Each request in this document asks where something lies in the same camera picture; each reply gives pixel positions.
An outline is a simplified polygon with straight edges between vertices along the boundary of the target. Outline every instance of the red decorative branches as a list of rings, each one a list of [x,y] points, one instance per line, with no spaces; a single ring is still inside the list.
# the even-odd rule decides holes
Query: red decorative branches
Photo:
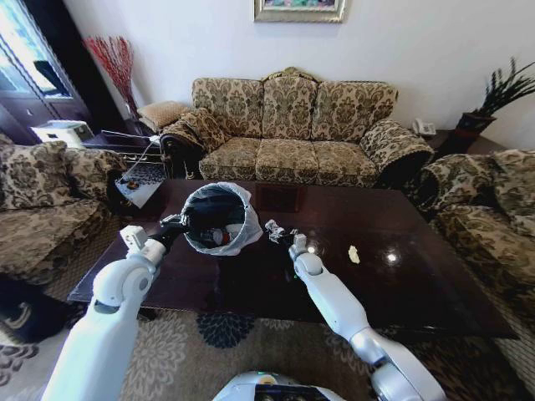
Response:
[[[130,43],[123,37],[108,37],[106,41],[100,36],[84,39],[85,46],[91,50],[106,70],[115,87],[129,107],[130,114],[136,119],[137,106],[132,96],[131,76],[134,64],[134,52]]]

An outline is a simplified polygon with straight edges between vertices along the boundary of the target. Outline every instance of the framed painting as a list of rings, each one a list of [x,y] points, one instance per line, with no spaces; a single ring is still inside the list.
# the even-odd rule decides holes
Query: framed painting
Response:
[[[287,23],[341,23],[348,0],[253,0],[254,20]]]

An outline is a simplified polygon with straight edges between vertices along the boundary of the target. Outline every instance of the trash bag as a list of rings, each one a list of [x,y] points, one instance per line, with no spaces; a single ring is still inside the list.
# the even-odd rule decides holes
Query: trash bag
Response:
[[[187,241],[201,253],[235,256],[262,236],[251,193],[231,182],[204,185],[188,196],[182,215],[191,219],[194,230]]]

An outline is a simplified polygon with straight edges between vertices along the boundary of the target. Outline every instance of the floral sofa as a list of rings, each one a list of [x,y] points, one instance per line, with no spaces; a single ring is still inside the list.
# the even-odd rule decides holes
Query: floral sofa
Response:
[[[196,109],[161,142],[208,180],[399,187],[433,153],[386,119],[398,93],[383,82],[320,82],[290,68],[264,80],[196,79],[192,96]]]
[[[93,240],[111,217],[112,204],[120,200],[111,184],[125,170],[125,162],[114,152],[69,149],[61,141],[13,145],[0,134],[0,330],[4,334],[12,337],[23,330],[23,317],[32,315],[25,295],[8,291],[20,287],[35,300],[32,288],[46,287],[69,269],[81,246]]]
[[[535,393],[535,151],[448,155],[412,197],[517,332],[497,342]]]

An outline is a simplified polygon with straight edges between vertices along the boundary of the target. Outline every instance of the patterned rug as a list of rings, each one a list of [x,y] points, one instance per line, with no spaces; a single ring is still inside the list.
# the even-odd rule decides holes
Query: patterned rug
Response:
[[[39,399],[66,335],[39,344],[39,354],[0,385],[0,399]],[[530,399],[496,347],[482,339],[405,344],[450,400]],[[20,358],[25,357],[12,356],[15,363]],[[120,399],[208,400],[232,377],[251,370],[286,374],[348,400],[375,399],[371,369],[324,325],[173,311],[159,311],[155,321],[140,323]]]

